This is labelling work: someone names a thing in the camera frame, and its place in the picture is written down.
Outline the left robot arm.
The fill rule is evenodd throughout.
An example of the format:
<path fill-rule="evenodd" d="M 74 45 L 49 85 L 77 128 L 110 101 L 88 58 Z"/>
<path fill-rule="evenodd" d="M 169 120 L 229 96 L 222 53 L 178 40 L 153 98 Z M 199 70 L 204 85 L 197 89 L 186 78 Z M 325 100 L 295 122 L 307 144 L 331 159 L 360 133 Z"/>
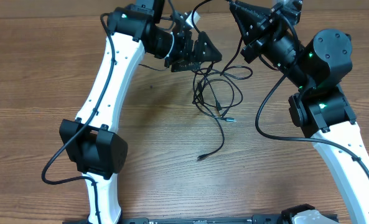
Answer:
<path fill-rule="evenodd" d="M 137 1 L 103 14 L 106 45 L 90 94 L 74 120 L 63 120 L 59 134 L 68 158 L 86 183 L 90 203 L 87 223 L 118 223 L 118 174 L 128 145 L 118 135 L 119 117 L 136 69 L 151 54 L 172 72 L 195 70 L 204 62 L 217 62 L 221 54 L 207 34 L 192 31 L 197 11 L 173 12 L 173 26 L 159 26 L 163 1 Z"/>

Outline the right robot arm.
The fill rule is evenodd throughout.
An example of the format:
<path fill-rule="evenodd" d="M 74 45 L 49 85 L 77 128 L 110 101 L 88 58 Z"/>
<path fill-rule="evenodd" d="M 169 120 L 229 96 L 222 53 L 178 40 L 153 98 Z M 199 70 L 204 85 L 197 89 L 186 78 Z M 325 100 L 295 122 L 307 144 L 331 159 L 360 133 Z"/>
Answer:
<path fill-rule="evenodd" d="M 244 60 L 260 59 L 297 87 L 288 102 L 301 141 L 310 142 L 323 158 L 351 221 L 369 223 L 369 155 L 340 86 L 353 67 L 350 35 L 324 29 L 301 44 L 295 30 L 301 1 L 278 1 L 271 8 L 241 1 L 229 6 L 245 44 Z"/>

